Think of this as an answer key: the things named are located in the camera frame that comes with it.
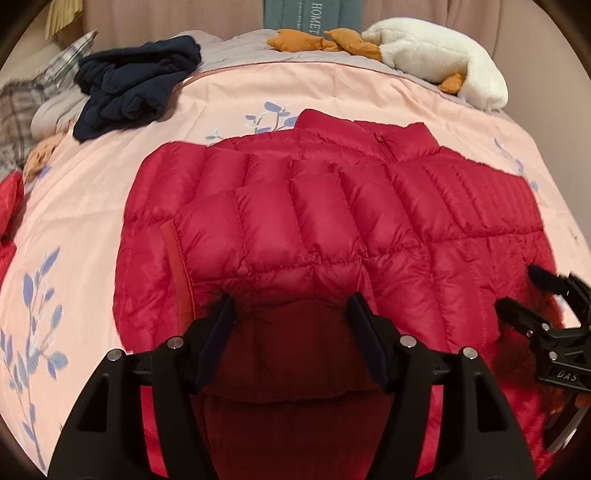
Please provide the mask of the teal lettered curtain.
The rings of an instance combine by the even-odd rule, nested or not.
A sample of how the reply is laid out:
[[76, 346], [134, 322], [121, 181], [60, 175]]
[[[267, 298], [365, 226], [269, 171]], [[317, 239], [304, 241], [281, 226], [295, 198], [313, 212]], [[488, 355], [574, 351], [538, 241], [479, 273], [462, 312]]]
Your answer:
[[324, 35], [335, 28], [360, 30], [362, 0], [266, 0], [263, 26], [266, 29], [294, 29]]

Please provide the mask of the navy blue garment pile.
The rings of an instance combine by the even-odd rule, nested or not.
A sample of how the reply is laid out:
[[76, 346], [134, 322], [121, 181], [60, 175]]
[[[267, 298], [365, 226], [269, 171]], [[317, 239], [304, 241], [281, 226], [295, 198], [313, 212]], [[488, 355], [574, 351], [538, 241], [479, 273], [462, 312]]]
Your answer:
[[188, 35], [84, 57], [75, 83], [88, 100], [74, 125], [73, 137], [85, 142], [160, 119], [174, 88], [200, 63], [200, 46]]

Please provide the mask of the pink printed duvet cover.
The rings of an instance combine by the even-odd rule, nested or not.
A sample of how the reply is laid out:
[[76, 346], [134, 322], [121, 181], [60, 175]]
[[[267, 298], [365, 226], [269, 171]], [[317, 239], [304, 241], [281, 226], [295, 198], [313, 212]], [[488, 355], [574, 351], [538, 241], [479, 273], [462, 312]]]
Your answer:
[[280, 62], [202, 74], [162, 120], [78, 142], [66, 137], [18, 207], [16, 253], [1, 284], [1, 418], [41, 470], [103, 356], [127, 350], [114, 314], [126, 202], [145, 158], [163, 144], [209, 147], [293, 129], [304, 111], [352, 122], [421, 123], [464, 158], [523, 178], [537, 202], [553, 272], [590, 274], [590, 251], [534, 140], [411, 80], [332, 63]]

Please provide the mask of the light red down jacket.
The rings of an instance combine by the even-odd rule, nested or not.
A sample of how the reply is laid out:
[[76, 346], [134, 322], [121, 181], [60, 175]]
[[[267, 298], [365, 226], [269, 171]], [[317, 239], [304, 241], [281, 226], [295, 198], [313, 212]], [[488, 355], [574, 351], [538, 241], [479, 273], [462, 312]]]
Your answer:
[[23, 198], [23, 177], [20, 171], [14, 171], [1, 182], [0, 187], [0, 284], [3, 283], [16, 253], [16, 245], [11, 237], [11, 228]]

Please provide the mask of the pink curtain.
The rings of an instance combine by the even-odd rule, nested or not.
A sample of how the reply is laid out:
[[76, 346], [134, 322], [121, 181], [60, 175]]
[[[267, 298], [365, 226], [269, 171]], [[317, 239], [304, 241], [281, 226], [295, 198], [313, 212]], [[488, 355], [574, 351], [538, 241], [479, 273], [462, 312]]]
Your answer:
[[95, 30], [97, 49], [140, 45], [199, 30], [223, 40], [253, 30], [291, 28], [312, 35], [346, 27], [359, 32], [393, 17], [440, 24], [477, 40], [488, 52], [496, 45], [500, 1], [86, 1], [82, 24]]

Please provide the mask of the grey blanket roll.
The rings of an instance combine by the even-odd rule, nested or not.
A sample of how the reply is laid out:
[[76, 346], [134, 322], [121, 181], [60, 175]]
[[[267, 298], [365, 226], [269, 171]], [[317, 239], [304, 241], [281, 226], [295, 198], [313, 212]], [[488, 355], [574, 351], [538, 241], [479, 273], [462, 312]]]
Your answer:
[[32, 138], [40, 141], [57, 133], [66, 133], [70, 124], [77, 121], [88, 99], [78, 87], [74, 87], [44, 102], [32, 118]]

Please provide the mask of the beige tassel hanging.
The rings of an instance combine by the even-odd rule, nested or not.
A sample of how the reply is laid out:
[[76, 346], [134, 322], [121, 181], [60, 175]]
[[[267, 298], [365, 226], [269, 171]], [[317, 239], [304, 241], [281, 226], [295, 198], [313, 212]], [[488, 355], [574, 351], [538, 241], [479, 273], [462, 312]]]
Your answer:
[[51, 0], [45, 24], [45, 39], [53, 38], [83, 13], [83, 0]]

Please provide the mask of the dark red down jacket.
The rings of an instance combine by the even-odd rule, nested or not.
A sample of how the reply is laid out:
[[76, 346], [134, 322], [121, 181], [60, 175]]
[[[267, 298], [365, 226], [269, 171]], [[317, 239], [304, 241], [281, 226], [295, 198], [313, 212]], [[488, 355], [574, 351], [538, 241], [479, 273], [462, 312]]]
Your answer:
[[290, 130], [171, 142], [145, 158], [113, 314], [124, 347], [142, 352], [235, 300], [221, 365], [193, 404], [222, 479], [367, 474], [392, 400], [346, 324], [354, 293], [432, 349], [476, 348], [543, 473], [549, 389], [494, 308], [511, 297], [559, 319], [532, 264], [555, 267], [523, 178], [441, 146], [421, 123], [307, 110]]

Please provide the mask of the white plush goose toy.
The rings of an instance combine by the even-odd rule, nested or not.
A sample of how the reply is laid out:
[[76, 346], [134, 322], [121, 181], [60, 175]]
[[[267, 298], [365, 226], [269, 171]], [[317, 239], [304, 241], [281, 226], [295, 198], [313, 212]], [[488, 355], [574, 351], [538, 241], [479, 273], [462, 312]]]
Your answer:
[[345, 51], [377, 60], [481, 110], [501, 110], [509, 100], [505, 78], [484, 47], [463, 33], [424, 20], [390, 18], [362, 33], [337, 28], [322, 36], [280, 29], [267, 45], [281, 52]]

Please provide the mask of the grey plaid pillow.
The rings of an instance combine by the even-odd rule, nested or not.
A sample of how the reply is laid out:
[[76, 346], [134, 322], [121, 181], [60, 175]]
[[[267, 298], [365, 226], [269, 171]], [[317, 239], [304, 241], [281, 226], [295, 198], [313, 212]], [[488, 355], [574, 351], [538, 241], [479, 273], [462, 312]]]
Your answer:
[[97, 36], [93, 30], [54, 56], [31, 79], [10, 80], [1, 88], [1, 180], [22, 170], [36, 142], [31, 123], [48, 100], [74, 86], [79, 61], [87, 56]]

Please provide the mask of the orange small plush toy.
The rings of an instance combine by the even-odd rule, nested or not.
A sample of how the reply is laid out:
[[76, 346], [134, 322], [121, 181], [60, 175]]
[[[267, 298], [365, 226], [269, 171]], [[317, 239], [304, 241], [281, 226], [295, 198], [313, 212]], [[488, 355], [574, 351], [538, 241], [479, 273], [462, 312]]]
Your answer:
[[23, 181], [25, 184], [31, 183], [41, 173], [63, 138], [63, 133], [57, 133], [45, 138], [29, 153], [23, 168]]

